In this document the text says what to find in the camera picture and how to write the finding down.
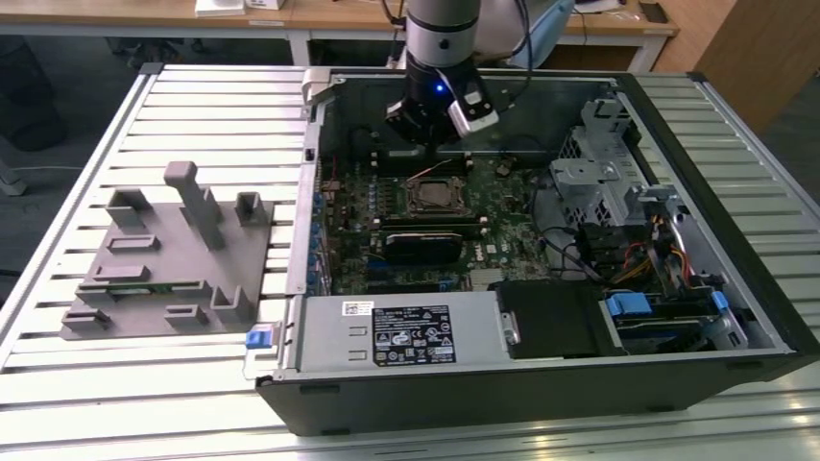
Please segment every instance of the metal slotted table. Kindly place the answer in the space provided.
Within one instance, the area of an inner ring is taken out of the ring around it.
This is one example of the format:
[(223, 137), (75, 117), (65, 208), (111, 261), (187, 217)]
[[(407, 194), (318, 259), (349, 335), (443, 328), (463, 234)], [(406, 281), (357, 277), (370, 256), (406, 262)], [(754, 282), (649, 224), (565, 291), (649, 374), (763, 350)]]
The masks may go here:
[[(194, 160), (214, 194), (277, 202), (261, 320), (281, 319), (305, 155), (305, 69), (166, 66), (126, 97), (0, 311), (2, 459), (395, 460), (537, 456), (607, 460), (818, 459), (820, 364), (746, 384), (683, 412), (351, 437), (299, 438), (246, 380), (246, 336), (66, 342), (75, 298), (118, 185), (178, 201), (165, 165)], [(641, 76), (726, 208), (810, 326), (820, 332), (820, 212), (709, 84)], [(643, 146), (657, 176), (662, 160)]]

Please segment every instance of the blue tab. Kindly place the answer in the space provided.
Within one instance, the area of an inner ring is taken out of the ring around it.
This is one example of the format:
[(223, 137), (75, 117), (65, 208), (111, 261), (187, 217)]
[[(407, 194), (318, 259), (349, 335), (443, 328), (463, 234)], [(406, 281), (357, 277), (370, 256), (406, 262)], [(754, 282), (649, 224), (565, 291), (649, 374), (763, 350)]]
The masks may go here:
[(615, 293), (607, 299), (611, 315), (651, 314), (653, 306), (643, 293)]
[(727, 295), (723, 294), (723, 291), (713, 291), (713, 300), (722, 312), (730, 308), (730, 300), (727, 300)]
[(274, 346), (274, 332), (253, 329), (246, 336), (246, 349), (270, 349)]
[(610, 309), (610, 315), (613, 317), (623, 314), (623, 311), (621, 310), (621, 306), (618, 305), (618, 301), (614, 298), (607, 298), (607, 309)]

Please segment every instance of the desk leg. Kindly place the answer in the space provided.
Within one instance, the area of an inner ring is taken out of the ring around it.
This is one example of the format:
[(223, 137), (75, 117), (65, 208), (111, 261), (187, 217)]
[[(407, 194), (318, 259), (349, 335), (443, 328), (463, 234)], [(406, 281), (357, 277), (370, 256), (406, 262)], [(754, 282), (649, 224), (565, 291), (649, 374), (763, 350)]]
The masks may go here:
[(13, 197), (23, 195), (23, 192), (26, 192), (26, 182), (23, 182), (3, 160), (0, 160), (0, 191)]
[(637, 52), (637, 56), (633, 58), (633, 62), (630, 63), (630, 72), (653, 71), (655, 61), (662, 56), (667, 39), (667, 36), (649, 36), (643, 40), (643, 46)]
[(291, 56), (294, 65), (311, 65), (311, 31), (289, 31), (287, 40), (291, 42)]

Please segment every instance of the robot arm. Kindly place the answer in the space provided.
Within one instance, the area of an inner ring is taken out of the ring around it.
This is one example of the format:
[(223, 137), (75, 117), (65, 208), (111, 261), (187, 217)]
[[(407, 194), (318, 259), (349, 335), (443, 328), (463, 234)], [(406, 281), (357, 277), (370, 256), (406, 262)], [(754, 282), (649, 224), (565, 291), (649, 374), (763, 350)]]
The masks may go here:
[[(521, 21), (515, 1), (505, 0), (509, 15)], [(550, 2), (547, 11), (569, 3)], [(387, 123), (429, 152), (499, 122), (474, 62), (481, 11), (482, 0), (409, 0), (406, 95), (389, 108)], [(550, 28), (563, 30), (566, 24), (567, 17)]]

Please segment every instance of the cpu socket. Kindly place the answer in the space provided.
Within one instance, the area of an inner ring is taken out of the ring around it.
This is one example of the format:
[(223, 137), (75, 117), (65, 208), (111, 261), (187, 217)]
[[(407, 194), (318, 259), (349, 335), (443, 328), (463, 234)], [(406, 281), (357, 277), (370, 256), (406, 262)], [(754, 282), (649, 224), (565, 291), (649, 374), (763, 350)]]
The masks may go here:
[(463, 216), (470, 214), (465, 204), (459, 178), (413, 180), (409, 182), (409, 212), (413, 216)]

